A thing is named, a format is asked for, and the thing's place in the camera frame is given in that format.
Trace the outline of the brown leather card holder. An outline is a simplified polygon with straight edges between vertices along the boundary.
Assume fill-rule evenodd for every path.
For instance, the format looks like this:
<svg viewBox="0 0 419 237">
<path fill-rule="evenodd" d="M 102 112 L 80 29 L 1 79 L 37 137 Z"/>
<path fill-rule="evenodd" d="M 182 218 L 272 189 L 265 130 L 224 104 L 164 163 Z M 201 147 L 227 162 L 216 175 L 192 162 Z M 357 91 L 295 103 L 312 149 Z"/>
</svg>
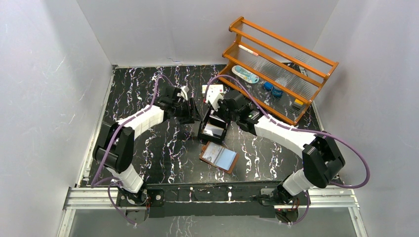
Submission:
<svg viewBox="0 0 419 237">
<path fill-rule="evenodd" d="M 229 150 L 228 148 L 223 147 L 221 154 L 217 158 L 216 163 L 210 163 L 202 158 L 202 154 L 204 153 L 205 149 L 207 148 L 207 145 L 210 142 L 207 142 L 204 146 L 202 146 L 200 150 L 200 160 L 224 171 L 227 174 L 231 174 L 233 172 L 233 169 L 239 159 L 239 154 L 237 152 L 234 152 L 232 150 Z"/>
</svg>

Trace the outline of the white gold VIP card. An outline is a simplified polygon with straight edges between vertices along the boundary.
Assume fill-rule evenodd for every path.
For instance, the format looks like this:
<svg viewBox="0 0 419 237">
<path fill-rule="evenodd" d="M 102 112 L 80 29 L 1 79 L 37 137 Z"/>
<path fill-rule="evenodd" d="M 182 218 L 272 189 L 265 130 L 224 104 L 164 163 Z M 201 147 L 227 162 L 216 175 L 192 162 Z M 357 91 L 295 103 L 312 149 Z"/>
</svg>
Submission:
<svg viewBox="0 0 419 237">
<path fill-rule="evenodd" d="M 223 147 L 221 145 L 210 142 L 202 154 L 202 158 L 210 163 L 216 163 L 222 149 Z"/>
</svg>

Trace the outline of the black card tray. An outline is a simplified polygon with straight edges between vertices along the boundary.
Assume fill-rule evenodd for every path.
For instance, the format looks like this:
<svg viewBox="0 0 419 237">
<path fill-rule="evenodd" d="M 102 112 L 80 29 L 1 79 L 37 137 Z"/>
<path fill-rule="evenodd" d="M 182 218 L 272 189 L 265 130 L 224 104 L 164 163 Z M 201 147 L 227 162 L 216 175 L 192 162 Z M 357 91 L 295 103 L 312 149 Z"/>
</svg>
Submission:
<svg viewBox="0 0 419 237">
<path fill-rule="evenodd" d="M 215 110 L 213 109 L 207 110 L 199 126 L 198 138 L 221 145 L 226 137 L 230 123 L 220 119 L 214 113 Z"/>
</svg>

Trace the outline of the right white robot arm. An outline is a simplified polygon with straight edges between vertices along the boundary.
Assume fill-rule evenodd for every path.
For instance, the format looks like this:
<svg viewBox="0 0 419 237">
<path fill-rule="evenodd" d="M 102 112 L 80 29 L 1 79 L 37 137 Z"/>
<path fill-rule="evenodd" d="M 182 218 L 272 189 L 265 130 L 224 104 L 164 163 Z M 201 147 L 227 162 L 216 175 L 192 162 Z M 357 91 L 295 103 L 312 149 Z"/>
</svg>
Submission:
<svg viewBox="0 0 419 237">
<path fill-rule="evenodd" d="M 209 90 L 205 101 L 223 121 L 235 122 L 241 130 L 278 143 L 302 159 L 302 169 L 290 174 L 273 192 L 284 204 L 292 204 L 299 193 L 313 187 L 325 188 L 345 165 L 333 138 L 307 130 L 296 131 L 295 127 L 254 108 L 236 90 L 226 94 Z"/>
</svg>

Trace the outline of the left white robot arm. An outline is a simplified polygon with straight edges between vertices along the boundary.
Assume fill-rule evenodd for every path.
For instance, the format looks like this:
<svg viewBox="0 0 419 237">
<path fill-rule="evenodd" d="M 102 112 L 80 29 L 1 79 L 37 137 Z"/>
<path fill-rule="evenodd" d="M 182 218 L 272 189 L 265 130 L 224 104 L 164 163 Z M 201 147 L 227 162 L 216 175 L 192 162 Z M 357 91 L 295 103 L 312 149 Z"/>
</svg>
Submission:
<svg viewBox="0 0 419 237">
<path fill-rule="evenodd" d="M 134 142 L 141 134 L 170 118 L 176 118 L 179 124 L 201 121 L 194 99 L 187 95 L 188 91 L 187 86 L 165 86 L 150 105 L 136 114 L 101 125 L 92 157 L 129 192 L 128 199 L 135 205 L 143 205 L 148 193 L 141 188 L 143 178 L 132 165 Z"/>
</svg>

